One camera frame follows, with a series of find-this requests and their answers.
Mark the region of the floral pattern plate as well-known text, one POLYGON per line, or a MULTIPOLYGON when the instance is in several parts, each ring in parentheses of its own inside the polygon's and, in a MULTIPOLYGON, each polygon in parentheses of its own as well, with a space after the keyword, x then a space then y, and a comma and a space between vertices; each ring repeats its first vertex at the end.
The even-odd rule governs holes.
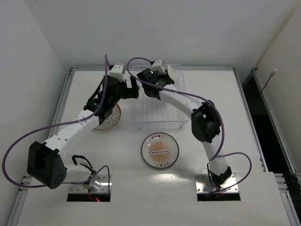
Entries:
POLYGON ((171 65, 167 64, 166 68, 170 79, 174 82, 173 85, 175 87, 178 87, 179 75, 175 72, 171 65))
POLYGON ((120 120, 121 118, 121 108, 117 104, 113 110, 112 114, 100 125, 98 125, 95 130, 108 130, 113 128, 120 120))

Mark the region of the orange sunburst plate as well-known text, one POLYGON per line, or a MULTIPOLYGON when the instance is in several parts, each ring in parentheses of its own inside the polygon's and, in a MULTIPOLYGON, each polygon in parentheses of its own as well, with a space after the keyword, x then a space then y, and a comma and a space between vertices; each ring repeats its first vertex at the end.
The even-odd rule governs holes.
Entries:
POLYGON ((166 170, 177 162, 180 148, 173 136, 155 132, 143 140, 140 153, 143 162, 149 168, 166 170))

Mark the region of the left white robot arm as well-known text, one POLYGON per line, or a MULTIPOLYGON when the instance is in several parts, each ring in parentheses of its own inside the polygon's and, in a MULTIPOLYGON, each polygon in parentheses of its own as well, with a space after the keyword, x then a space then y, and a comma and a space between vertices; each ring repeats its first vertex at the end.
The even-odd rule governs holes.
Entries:
POLYGON ((68 151, 89 131, 101 125, 113 112, 120 99, 138 98, 139 86, 131 78, 131 88, 125 81, 104 77, 86 105, 71 124, 43 143, 34 142, 29 147, 27 172, 50 189, 62 183, 86 184, 96 175, 88 164, 65 165, 68 151))

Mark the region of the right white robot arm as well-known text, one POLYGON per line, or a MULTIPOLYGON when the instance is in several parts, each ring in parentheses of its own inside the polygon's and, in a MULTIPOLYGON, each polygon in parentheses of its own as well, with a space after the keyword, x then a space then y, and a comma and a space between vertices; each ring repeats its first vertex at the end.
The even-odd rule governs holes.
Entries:
POLYGON ((193 136, 202 143, 210 165, 211 182, 217 188, 231 176, 232 171, 222 152, 224 135, 223 122, 213 102, 200 102, 175 86, 175 77, 167 72, 158 73, 145 69, 137 74, 148 97, 171 104, 191 119, 193 136))

